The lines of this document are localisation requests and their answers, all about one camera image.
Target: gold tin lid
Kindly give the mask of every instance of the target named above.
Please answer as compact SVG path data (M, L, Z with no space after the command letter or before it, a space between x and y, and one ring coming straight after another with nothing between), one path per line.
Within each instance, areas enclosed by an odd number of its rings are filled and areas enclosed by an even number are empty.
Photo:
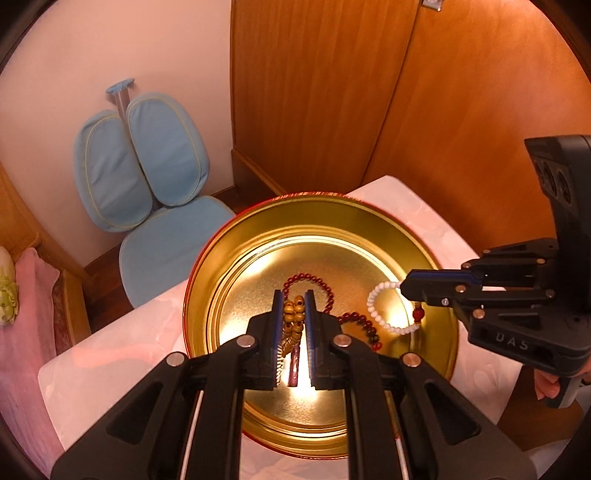
M273 293L298 273L321 277L335 296L331 314L367 314L367 296L376 284L400 281L413 268L438 268L427 248L389 214L339 194L301 193L262 203L232 219L203 249L183 307L183 331L190 356L214 352L246 332L248 320L271 310ZM314 290L319 310L326 294L301 282L290 298ZM388 290L375 302L393 326L413 322L413 305ZM457 354L457 321L452 311L424 306L422 327L398 336L375 324L380 353L419 353L451 378ZM343 330L365 340L355 324ZM285 453L313 459L347 455L345 406L341 391L316 391L307 376L306 336L302 337L297 387L287 386L287 367L274 391L247 391L243 430L250 438Z

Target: blue chair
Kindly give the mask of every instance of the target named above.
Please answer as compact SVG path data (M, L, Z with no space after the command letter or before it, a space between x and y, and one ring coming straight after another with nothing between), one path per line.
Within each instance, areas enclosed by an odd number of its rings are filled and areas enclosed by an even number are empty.
M186 280L202 248L234 216L219 200L197 196L208 175L201 135L162 93L135 98L126 122L104 111L79 132L76 186L98 227L129 232L119 269L134 307Z

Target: white bead bracelet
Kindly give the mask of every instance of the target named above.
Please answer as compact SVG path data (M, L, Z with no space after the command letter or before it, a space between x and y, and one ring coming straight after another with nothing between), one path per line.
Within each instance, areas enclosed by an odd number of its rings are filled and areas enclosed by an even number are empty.
M375 299L382 292L382 290L396 290L397 288L400 288L399 282L386 281L376 285L375 288L368 295L368 312L379 325L386 328L386 330L390 333L396 333L398 335L407 335L409 333L416 332L420 327L420 324L413 323L412 325L408 325L405 328L393 327L382 318L382 316L377 312L374 306Z

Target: metal rod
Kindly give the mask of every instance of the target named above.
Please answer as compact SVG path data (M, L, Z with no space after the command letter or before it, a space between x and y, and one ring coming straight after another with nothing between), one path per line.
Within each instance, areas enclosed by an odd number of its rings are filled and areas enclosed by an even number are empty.
M203 392L199 392L197 398L197 405L195 406L195 413L193 414L193 421L191 422L191 429L189 430L189 438L187 439L187 445L185 447L185 454L183 457L183 466L181 467L181 476L179 480L185 480L187 476L187 466L189 465L189 454L191 453L191 445L193 444L193 438L195 437L195 427L197 426L197 419L199 418L199 410L201 409L201 401L203 399Z
M388 406L388 412L390 414L390 422L392 423L392 431L396 440L396 450L398 451L398 458L400 459L400 471L402 472L402 480L410 480L408 473L408 465L406 455L404 454L404 445L402 443L402 437L400 435L400 427L398 423L398 414L396 413L396 404L394 403L394 397L390 390L384 390L386 396L386 405Z

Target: red bead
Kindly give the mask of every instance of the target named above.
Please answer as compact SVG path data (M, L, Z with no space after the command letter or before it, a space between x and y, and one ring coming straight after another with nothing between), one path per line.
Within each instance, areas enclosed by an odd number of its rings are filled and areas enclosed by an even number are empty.
M424 316L425 310L423 310L423 307L417 307L413 310L414 323L420 323Z

